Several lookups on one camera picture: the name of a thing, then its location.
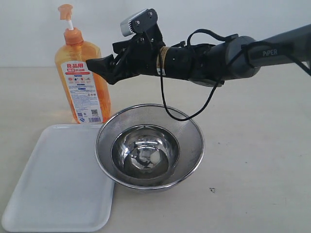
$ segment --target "white table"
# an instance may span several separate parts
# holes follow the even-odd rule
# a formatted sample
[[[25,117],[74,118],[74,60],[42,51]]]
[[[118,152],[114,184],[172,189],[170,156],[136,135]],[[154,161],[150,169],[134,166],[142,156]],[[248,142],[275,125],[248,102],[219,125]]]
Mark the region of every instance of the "white table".
[[[0,81],[2,215],[41,132],[72,118],[55,68],[1,68]],[[140,76],[110,86],[113,112],[161,103],[159,84]],[[168,104],[187,114],[210,90],[165,80]],[[116,185],[101,232],[310,231],[311,77],[295,65],[263,68],[251,79],[226,82],[195,120],[206,140],[199,168],[164,193]]]

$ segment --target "plastic tray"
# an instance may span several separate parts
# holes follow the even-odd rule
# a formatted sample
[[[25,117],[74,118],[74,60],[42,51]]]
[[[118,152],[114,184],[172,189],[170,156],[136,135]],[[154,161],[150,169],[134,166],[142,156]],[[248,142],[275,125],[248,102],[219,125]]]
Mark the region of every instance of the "plastic tray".
[[[108,221],[114,183],[94,155],[101,124],[41,134],[2,216],[8,232],[93,232]]]

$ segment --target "black wire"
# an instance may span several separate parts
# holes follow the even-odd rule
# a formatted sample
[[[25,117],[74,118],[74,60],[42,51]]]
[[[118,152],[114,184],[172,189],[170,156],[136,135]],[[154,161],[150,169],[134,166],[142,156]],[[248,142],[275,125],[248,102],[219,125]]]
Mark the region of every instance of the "black wire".
[[[220,41],[225,41],[225,42],[228,42],[229,40],[229,37],[222,37],[222,36],[219,36],[217,35],[216,33],[210,31],[210,30],[206,30],[206,29],[198,29],[196,30],[195,32],[193,32],[187,39],[187,47],[189,49],[192,50],[192,52],[194,52],[193,48],[191,47],[191,43],[190,43],[190,39],[191,37],[195,34],[195,33],[205,33],[205,34],[208,34],[210,36],[212,36],[213,38],[215,39],[218,39]],[[278,49],[281,54],[283,54],[284,56],[286,56],[287,58],[289,58],[292,62],[294,62],[295,64],[297,64],[300,68],[302,68],[307,74],[309,74],[311,76],[311,69],[309,69],[308,67],[306,67],[301,61],[299,61],[297,58],[295,58],[294,56],[292,56],[289,52],[287,52],[286,50],[284,50],[280,45],[278,44],[273,44],[273,43],[269,43],[269,42],[265,42],[265,41],[256,41],[256,42],[253,42],[253,43],[250,43],[248,45],[246,45],[245,47],[241,48],[241,50],[229,61],[229,63],[226,65],[226,67],[230,67],[242,54],[245,54],[246,52],[248,52],[250,49],[254,48],[254,47],[258,47],[258,46],[269,46],[270,48],[272,49]],[[205,102],[205,104],[203,105],[203,107],[197,111],[195,114],[187,117],[187,118],[184,118],[184,119],[180,119],[180,118],[177,118],[175,116],[173,116],[167,105],[166,105],[166,101],[165,101],[165,96],[164,96],[164,84],[163,84],[163,70],[162,70],[162,56],[161,56],[161,51],[159,49],[159,47],[157,47],[157,50],[158,50],[158,56],[159,56],[159,65],[160,65],[160,82],[161,82],[161,95],[162,95],[162,100],[163,100],[163,105],[164,105],[164,108],[165,108],[165,111],[167,112],[167,114],[177,120],[177,121],[187,121],[187,120],[190,120],[194,117],[196,117],[197,115],[199,115],[201,112],[203,112],[206,107],[208,106],[216,88],[218,87],[218,84],[220,83],[221,79],[222,79],[222,76],[220,76],[218,78],[218,80],[216,81],[215,85],[213,86],[213,89],[211,90],[209,96],[208,96],[208,99],[207,101]]]

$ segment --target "robotic arm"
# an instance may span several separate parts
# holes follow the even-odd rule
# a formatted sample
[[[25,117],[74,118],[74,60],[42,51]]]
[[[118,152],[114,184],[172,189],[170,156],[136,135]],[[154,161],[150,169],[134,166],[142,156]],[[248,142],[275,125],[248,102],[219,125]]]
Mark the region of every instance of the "robotic arm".
[[[199,29],[194,33],[207,33],[222,43],[191,45],[193,33],[187,44],[183,41],[167,47],[157,19],[154,9],[145,9],[124,20],[123,36],[134,36],[113,44],[116,57],[87,60],[88,69],[109,84],[144,74],[222,86],[227,80],[250,78],[263,66],[296,61],[308,62],[309,68],[303,69],[310,74],[311,24],[263,41],[237,34],[222,37]]]

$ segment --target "dish soap bottle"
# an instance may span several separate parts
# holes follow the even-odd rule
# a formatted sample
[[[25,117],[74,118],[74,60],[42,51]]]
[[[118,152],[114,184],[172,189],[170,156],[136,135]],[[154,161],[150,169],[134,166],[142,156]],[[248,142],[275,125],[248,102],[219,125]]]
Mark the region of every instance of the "dish soap bottle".
[[[77,123],[104,123],[111,107],[107,82],[86,66],[86,60],[101,57],[100,48],[84,41],[81,31],[73,27],[71,5],[61,5],[58,10],[60,19],[66,20],[69,27],[64,33],[66,44],[56,53],[55,64],[73,118]]]

